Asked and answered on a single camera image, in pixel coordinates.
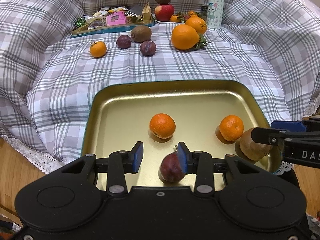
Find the brown kiwi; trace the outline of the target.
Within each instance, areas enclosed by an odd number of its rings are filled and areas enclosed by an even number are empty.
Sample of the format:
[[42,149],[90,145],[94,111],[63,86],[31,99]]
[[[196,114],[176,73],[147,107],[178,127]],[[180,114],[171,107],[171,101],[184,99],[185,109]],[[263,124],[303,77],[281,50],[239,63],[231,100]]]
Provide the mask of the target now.
[[151,40],[151,35],[151,29],[145,25],[138,25],[131,30],[131,38],[137,43]]
[[273,146],[254,142],[251,138],[252,131],[253,128],[250,128],[243,133],[240,138],[240,150],[252,161],[259,161],[270,153]]

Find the purple plum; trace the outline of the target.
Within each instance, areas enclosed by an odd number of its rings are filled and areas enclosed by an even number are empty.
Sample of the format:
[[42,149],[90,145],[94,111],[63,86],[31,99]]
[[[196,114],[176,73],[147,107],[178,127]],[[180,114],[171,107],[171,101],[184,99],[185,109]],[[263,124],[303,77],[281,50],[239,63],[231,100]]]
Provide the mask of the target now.
[[120,35],[116,41],[116,44],[120,49],[130,48],[131,43],[132,43],[132,40],[129,35]]
[[159,167],[159,179],[164,183],[179,183],[184,177],[185,173],[182,172],[177,152],[167,154]]
[[143,56],[153,56],[156,53],[156,44],[153,41],[144,41],[140,45],[140,52]]

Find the small mandarin with stem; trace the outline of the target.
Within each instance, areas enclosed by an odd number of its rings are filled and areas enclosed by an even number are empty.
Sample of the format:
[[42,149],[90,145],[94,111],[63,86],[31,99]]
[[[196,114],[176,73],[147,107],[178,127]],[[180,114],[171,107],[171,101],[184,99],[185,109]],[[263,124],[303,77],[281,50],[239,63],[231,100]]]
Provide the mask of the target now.
[[228,115],[220,122],[219,131],[226,141],[236,141],[244,132],[244,123],[237,115]]

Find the gold tray with teal rim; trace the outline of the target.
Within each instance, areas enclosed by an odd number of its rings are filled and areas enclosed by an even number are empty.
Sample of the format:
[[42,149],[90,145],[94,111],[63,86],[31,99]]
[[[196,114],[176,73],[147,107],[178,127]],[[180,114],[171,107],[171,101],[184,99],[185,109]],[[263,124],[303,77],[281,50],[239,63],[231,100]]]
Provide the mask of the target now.
[[[158,113],[176,124],[172,138],[161,140],[149,130]],[[144,156],[137,174],[125,176],[127,187],[163,185],[158,169],[163,158],[179,142],[189,150],[210,153],[215,158],[241,155],[238,142],[227,142],[219,133],[228,115],[241,118],[245,129],[268,127],[269,123],[251,92],[230,80],[184,80],[112,85],[94,97],[85,130],[82,154],[106,158],[119,150],[131,150],[141,141]]]

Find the large orange with leaves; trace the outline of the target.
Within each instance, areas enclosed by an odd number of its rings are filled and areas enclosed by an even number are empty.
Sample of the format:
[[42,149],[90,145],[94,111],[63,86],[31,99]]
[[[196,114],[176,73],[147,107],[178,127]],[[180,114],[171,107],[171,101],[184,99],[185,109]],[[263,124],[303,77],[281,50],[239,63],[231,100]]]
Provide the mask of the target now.
[[172,30],[171,43],[178,50],[199,50],[208,45],[202,34],[186,24],[177,25]]

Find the round orange with stem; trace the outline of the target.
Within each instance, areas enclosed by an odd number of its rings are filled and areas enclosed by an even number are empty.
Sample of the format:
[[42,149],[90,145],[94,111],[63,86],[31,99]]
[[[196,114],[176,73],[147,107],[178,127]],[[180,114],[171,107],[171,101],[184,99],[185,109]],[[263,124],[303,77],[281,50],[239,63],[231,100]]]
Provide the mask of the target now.
[[206,21],[200,17],[191,17],[186,20],[185,24],[194,28],[198,34],[204,34],[207,31]]

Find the blue gold snack tin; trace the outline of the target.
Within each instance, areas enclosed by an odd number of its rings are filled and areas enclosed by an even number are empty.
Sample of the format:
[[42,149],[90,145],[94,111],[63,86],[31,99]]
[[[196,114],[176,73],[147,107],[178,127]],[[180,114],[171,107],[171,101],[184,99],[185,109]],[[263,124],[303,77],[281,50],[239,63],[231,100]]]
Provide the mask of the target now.
[[[132,30],[134,27],[138,25],[146,25],[148,27],[152,27],[155,25],[156,20],[152,14],[152,21],[149,23],[144,23],[142,16],[133,16],[127,13],[130,9],[130,6],[119,6],[119,7],[104,7],[99,11],[95,12],[92,16],[83,15],[86,18],[86,24],[76,28],[73,27],[71,31],[72,37],[80,37],[86,35],[94,35],[94,34],[104,34],[104,33],[119,33]],[[123,11],[126,16],[126,24],[124,25],[115,25],[115,26],[107,26],[106,24],[106,16],[116,12]]]

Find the plaid grey bed sheet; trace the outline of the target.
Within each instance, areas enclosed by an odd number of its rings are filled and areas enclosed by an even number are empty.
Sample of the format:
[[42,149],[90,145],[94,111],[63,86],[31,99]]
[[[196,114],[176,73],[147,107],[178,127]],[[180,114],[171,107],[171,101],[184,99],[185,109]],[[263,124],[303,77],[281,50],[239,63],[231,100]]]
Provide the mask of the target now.
[[[172,0],[177,11],[208,0]],[[1,0],[1,137],[50,173],[80,156],[93,98],[118,83],[228,79],[243,83],[268,121],[319,107],[319,9],[305,0],[225,0],[208,46],[184,53],[172,23],[153,27],[155,56],[120,50],[116,34],[72,37],[74,21],[103,7],[154,0]],[[103,41],[103,57],[91,43]]]

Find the pink snack packet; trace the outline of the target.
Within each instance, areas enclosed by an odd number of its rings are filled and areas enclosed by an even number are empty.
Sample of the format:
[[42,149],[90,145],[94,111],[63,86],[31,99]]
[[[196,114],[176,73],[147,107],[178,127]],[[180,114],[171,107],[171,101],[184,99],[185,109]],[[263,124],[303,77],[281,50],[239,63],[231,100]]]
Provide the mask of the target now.
[[126,24],[126,16],[123,11],[116,11],[106,16],[107,26],[124,25]]

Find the cartoon cat water bottle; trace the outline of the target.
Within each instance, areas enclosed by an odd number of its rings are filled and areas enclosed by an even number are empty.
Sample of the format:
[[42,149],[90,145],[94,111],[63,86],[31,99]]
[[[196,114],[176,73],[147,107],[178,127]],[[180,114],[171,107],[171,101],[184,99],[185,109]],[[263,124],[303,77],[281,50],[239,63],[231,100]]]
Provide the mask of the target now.
[[208,0],[207,26],[210,29],[220,29],[222,24],[224,0]]

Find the green candy wrapper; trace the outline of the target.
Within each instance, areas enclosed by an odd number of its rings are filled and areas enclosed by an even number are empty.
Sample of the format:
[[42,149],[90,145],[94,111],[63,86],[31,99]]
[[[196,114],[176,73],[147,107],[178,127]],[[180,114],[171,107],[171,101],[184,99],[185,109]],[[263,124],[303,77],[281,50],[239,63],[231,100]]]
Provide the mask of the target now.
[[77,18],[75,20],[75,22],[74,22],[74,26],[76,28],[79,28],[79,27],[81,27],[81,26],[83,26],[85,24],[86,24],[86,18],[84,16],[81,16],[81,17]]

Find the mandarin on plate left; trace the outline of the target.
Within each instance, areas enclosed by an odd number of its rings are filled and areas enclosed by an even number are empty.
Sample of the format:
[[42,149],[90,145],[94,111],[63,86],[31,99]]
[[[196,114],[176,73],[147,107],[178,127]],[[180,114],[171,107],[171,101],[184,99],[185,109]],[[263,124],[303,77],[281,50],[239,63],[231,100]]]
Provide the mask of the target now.
[[180,23],[181,19],[178,15],[172,15],[170,18],[170,22]]

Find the gold paper snack bag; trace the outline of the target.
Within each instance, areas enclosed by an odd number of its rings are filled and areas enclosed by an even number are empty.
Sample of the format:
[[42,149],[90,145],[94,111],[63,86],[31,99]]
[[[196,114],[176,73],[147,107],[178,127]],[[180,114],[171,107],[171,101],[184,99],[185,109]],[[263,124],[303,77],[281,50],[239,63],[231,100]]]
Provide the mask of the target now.
[[151,7],[147,3],[142,10],[142,19],[144,23],[149,23],[152,21]]

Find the silver foil snack packet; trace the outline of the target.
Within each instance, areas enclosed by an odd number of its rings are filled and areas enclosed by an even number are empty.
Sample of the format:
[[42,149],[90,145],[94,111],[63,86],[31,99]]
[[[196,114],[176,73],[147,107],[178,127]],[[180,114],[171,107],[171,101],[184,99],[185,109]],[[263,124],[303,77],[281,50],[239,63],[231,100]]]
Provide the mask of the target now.
[[127,13],[129,13],[130,15],[133,15],[133,16],[142,16],[142,10],[143,10],[143,7],[141,5],[135,5],[133,7],[131,7]]

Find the red apple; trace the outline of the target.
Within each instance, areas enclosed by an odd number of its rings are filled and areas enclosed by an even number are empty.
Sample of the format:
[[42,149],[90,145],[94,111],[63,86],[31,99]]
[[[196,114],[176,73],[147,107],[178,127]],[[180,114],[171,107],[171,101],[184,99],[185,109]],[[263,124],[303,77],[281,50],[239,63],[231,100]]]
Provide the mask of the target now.
[[158,5],[155,7],[155,16],[159,21],[170,21],[174,11],[175,9],[171,4]]

